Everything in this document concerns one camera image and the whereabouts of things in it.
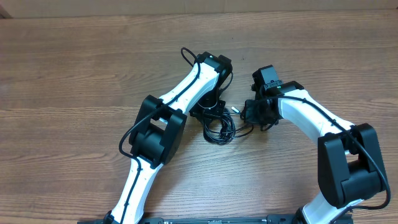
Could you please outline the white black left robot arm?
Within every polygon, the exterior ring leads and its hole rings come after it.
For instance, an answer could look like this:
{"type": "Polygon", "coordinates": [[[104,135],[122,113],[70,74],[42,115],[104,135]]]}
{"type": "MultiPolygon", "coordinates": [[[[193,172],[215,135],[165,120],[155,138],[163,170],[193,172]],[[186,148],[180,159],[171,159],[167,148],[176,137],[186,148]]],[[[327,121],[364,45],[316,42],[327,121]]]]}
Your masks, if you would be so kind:
{"type": "Polygon", "coordinates": [[[103,223],[140,222],[157,173],[180,145],[187,116],[210,121],[222,115],[221,85],[232,69],[231,59],[204,52],[195,56],[192,70],[174,89],[144,99],[134,125],[119,142],[131,145],[130,152],[120,150],[131,166],[121,197],[103,223]]]}

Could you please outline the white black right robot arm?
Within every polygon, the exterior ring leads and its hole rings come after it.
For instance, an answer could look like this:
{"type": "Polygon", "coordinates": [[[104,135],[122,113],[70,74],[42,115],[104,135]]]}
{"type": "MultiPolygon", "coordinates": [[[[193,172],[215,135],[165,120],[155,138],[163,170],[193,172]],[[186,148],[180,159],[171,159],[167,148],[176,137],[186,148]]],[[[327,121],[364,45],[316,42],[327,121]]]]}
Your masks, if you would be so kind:
{"type": "Polygon", "coordinates": [[[375,129],[355,125],[317,103],[298,82],[284,83],[272,65],[252,78],[253,100],[246,100],[241,119],[267,131],[286,119],[317,145],[319,193],[293,215],[269,215],[279,223],[352,223],[355,209],[380,210],[391,201],[375,129]]]}

